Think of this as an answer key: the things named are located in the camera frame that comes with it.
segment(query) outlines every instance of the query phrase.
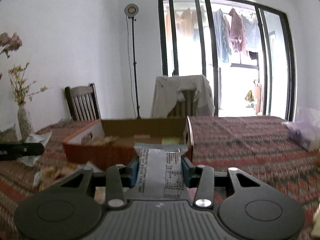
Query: metal screw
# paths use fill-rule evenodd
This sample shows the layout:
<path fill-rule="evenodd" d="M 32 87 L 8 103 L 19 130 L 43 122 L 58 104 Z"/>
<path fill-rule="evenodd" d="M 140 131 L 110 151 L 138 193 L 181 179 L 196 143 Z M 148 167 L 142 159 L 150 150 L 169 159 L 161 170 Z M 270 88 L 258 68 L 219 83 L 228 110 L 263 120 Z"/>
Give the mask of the metal screw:
<path fill-rule="evenodd" d="M 209 207 L 211 206 L 211 201 L 209 199 L 206 199 L 206 198 L 201 198 L 201 199 L 198 199 L 196 200 L 195 204 L 198 206 L 198 207 Z"/>
<path fill-rule="evenodd" d="M 162 206 L 164 206 L 163 203 L 159 203 L 158 205 L 156 205 L 156 207 L 161 208 Z"/>
<path fill-rule="evenodd" d="M 121 207 L 121 206 L 124 205 L 124 201 L 121 200 L 121 199 L 115 198 L 115 199 L 109 200 L 109 201 L 108 201 L 108 205 L 109 205 L 110 207 Z"/>

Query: black window frame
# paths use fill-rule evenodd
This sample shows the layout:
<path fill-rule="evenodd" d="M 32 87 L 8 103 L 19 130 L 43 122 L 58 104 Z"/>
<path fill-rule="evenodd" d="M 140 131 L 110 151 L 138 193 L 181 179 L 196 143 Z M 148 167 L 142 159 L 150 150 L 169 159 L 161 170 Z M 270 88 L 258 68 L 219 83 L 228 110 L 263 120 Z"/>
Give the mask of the black window frame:
<path fill-rule="evenodd" d="M 166 48 L 166 39 L 165 39 L 165 27 L 164 27 L 164 10 L 163 10 L 163 1 L 164 0 L 158 0 L 158 10 L 159 10 L 159 23 L 160 23 L 160 43 L 161 43 L 161 53 L 162 53 L 162 73 L 163 75 L 168 75 L 168 64 L 167 64 L 167 48 Z M 178 61 L 178 54 L 177 54 L 177 39 L 176 39 L 176 30 L 175 30 L 175 24 L 174 24 L 174 11 L 173 11 L 173 0 L 169 1 L 169 7 L 170 7 L 170 18 L 171 18 L 171 29 L 172 29 L 172 45 L 173 45 L 173 58 L 174 61 Z M 286 112 L 285 112 L 285 119 L 288 121 L 293 120 L 294 115 L 294 105 L 295 105 L 295 59 L 294 59 L 294 49 L 293 49 L 293 43 L 292 43 L 292 35 L 290 31 L 289 21 L 287 15 L 279 11 L 277 9 L 274 9 L 272 7 L 259 4 L 253 1 L 249 0 L 229 0 L 239 3 L 244 3 L 248 5 L 252 5 L 255 7 L 256 14 L 257 14 L 257 20 L 258 25 L 260 29 L 260 36 L 261 36 L 261 43 L 262 43 L 262 51 L 263 51 L 263 57 L 264 57 L 264 95 L 263 95 L 263 115 L 267 114 L 267 104 L 271 104 L 271 93 L 269 95 L 269 102 L 267 102 L 267 95 L 268 95 L 268 76 L 272 77 L 270 73 L 267 72 L 267 65 L 269 64 L 269 70 L 271 70 L 271 52 L 268 48 L 269 43 L 265 40 L 265 37 L 268 38 L 268 35 L 266 34 L 266 28 L 267 25 L 263 24 L 263 21 L 265 21 L 264 17 L 264 11 L 268 11 L 274 14 L 279 15 L 282 30 L 284 34 L 284 42 L 285 42 L 285 49 L 286 49 L 286 57 L 287 57 L 287 64 L 288 64 L 288 92 L 287 92 L 287 103 L 286 103 Z M 205 0 L 207 10 L 211 8 L 210 0 Z M 213 81 L 214 81 L 214 92 L 213 92 L 213 101 L 215 106 L 215 113 L 214 115 L 218 115 L 219 106 L 220 106 L 220 100 L 221 95 L 219 95 L 219 73 L 218 73 L 218 55 L 217 55 L 217 47 L 215 42 L 215 32 L 214 32 L 214 22 L 212 14 L 208 14 L 208 21 L 209 21 L 209 27 L 210 27 L 210 33 L 211 33 L 211 43 L 212 43 L 212 62 L 213 62 Z M 201 51 L 204 51 L 204 45 L 201 45 Z M 205 57 L 202 55 L 202 66 L 204 65 Z M 173 74 L 178 75 L 178 62 L 177 65 L 174 64 L 174 71 Z"/>

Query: window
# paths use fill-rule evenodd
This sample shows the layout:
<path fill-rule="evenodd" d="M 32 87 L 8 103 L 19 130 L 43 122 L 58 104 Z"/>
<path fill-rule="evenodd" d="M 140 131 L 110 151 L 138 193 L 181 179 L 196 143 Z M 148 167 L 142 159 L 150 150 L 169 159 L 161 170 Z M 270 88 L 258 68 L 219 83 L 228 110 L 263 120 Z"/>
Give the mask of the window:
<path fill-rule="evenodd" d="M 159 0 L 159 20 L 163 75 L 206 76 L 215 115 L 292 120 L 294 59 L 285 13 L 245 0 Z"/>

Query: wooden chair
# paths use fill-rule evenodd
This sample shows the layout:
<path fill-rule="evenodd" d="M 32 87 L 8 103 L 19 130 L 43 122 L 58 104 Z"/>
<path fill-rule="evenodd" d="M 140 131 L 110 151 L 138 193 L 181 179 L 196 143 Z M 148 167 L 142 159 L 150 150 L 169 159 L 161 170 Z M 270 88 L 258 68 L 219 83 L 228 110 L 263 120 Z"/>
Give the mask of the wooden chair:
<path fill-rule="evenodd" d="M 101 119 L 96 87 L 66 87 L 64 89 L 71 117 L 74 121 Z"/>
<path fill-rule="evenodd" d="M 193 102 L 195 91 L 184 90 L 182 93 L 185 100 L 177 102 L 176 106 L 168 114 L 168 117 L 196 116 L 197 102 Z"/>

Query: flower vase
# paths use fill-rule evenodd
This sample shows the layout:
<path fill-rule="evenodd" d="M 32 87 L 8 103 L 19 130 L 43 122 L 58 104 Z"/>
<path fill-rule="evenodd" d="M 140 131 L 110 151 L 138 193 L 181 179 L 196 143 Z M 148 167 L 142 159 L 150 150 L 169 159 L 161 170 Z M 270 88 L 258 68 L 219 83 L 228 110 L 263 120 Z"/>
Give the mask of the flower vase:
<path fill-rule="evenodd" d="M 18 123 L 22 140 L 25 141 L 33 132 L 31 117 L 29 111 L 25 108 L 25 104 L 19 105 Z"/>

